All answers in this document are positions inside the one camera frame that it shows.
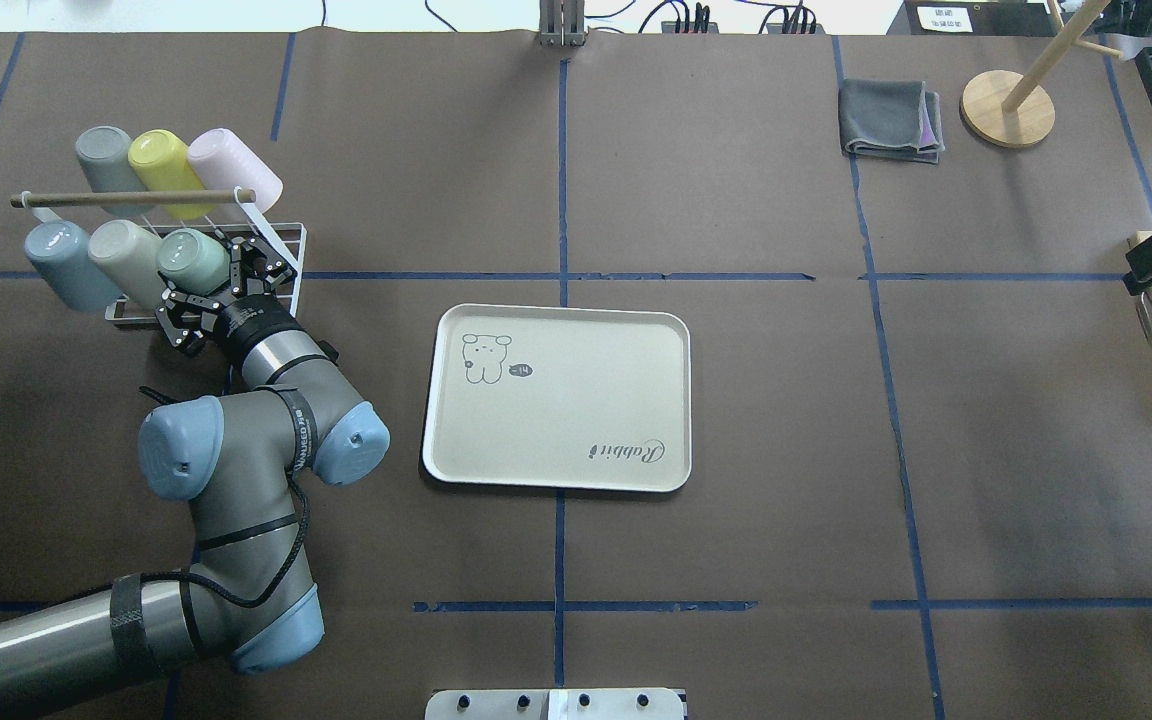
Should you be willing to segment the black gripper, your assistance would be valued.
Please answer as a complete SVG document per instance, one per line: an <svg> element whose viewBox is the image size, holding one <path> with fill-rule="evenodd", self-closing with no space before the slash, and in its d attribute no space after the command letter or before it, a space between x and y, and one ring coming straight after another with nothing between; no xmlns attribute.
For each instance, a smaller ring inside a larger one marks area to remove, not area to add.
<svg viewBox="0 0 1152 720"><path fill-rule="evenodd" d="M211 295L168 286L154 309L166 342L187 357L215 343L230 365L243 365L256 344L285 331L302 331L279 300L297 296L297 266L291 255L262 234L225 234L230 279ZM236 300L227 305L227 300Z"/></svg>

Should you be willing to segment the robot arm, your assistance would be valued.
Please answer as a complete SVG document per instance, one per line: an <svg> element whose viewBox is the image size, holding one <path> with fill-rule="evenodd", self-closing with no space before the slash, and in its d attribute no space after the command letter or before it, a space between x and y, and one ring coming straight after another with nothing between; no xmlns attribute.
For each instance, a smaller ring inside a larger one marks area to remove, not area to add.
<svg viewBox="0 0 1152 720"><path fill-rule="evenodd" d="M280 240L230 245L229 283L166 283L157 319L174 343L214 342L247 391L156 407L138 461L156 497L184 501L198 560L132 573L0 623L0 719L41 717L227 657L238 674L291 664L323 638L297 475L347 486L391 433L338 356L276 300L298 275Z"/></svg>

